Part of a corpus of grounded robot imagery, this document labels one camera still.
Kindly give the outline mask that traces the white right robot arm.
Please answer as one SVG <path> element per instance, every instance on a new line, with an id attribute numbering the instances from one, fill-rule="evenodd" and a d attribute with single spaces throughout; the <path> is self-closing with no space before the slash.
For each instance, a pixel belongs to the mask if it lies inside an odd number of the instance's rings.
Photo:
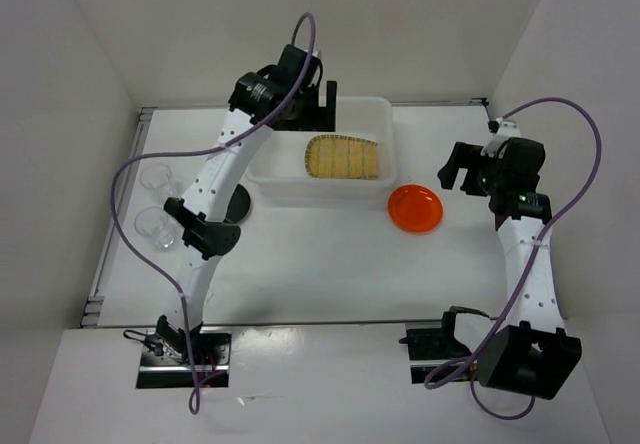
<path id="1" fill-rule="evenodd" d="M 542 144 L 520 137 L 485 147 L 458 142 L 437 177 L 450 189 L 464 170 L 462 191 L 488 197 L 505 258 L 507 304 L 465 364 L 484 387 L 551 400 L 582 346 L 566 333 L 556 301 L 553 215 L 548 196 L 537 190 L 545 157 Z"/>

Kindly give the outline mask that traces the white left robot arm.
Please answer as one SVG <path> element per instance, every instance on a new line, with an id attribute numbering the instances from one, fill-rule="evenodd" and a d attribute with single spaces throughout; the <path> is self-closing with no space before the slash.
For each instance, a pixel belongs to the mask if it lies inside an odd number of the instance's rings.
<path id="1" fill-rule="evenodd" d="M 221 258 L 238 243 L 241 230 L 227 211 L 249 163 L 274 131 L 334 131 L 337 84 L 327 84 L 319 104 L 323 64 L 317 52 L 292 44 L 277 63 L 238 79 L 218 137 L 218 152 L 207 157 L 192 184 L 165 211 L 183 228 L 176 303 L 157 321 L 155 334 L 176 363 L 199 351 L 205 298 Z"/>

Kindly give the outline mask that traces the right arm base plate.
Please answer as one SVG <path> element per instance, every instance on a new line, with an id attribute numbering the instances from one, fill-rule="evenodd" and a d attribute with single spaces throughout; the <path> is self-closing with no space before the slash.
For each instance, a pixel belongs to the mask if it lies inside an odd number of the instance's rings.
<path id="1" fill-rule="evenodd" d="M 444 362 L 466 360 L 471 355 L 469 347 L 458 342 L 440 322 L 407 325 L 399 343 L 408 352 L 413 384 L 423 384 L 426 376 Z"/>

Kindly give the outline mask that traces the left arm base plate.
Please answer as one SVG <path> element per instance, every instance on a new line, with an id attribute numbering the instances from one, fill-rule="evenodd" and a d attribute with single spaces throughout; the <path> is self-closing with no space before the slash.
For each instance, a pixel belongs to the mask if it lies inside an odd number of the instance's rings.
<path id="1" fill-rule="evenodd" d="M 141 332 L 128 329 L 123 336 L 142 345 L 137 389 L 179 389 L 193 385 L 189 363 L 181 357 L 175 360 L 151 331 L 143 337 Z M 205 331 L 196 341 L 196 377 L 204 388 L 228 386 L 231 343 L 230 333 L 212 331 Z"/>

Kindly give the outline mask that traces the woven bamboo tray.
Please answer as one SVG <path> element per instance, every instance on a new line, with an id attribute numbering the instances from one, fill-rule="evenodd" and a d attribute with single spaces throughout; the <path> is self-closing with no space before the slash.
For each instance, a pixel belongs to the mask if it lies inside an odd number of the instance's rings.
<path id="1" fill-rule="evenodd" d="M 318 179 L 377 179 L 377 148 L 376 142 L 359 137 L 317 135 L 306 146 L 305 170 Z"/>

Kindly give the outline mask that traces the orange plastic plate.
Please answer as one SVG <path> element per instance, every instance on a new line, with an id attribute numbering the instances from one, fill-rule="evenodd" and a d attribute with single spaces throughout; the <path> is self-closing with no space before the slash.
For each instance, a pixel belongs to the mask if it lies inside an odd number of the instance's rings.
<path id="1" fill-rule="evenodd" d="M 407 184 L 390 194 L 387 212 L 391 221 L 402 231 L 426 234 L 440 225 L 444 207 L 439 197 L 430 189 Z"/>

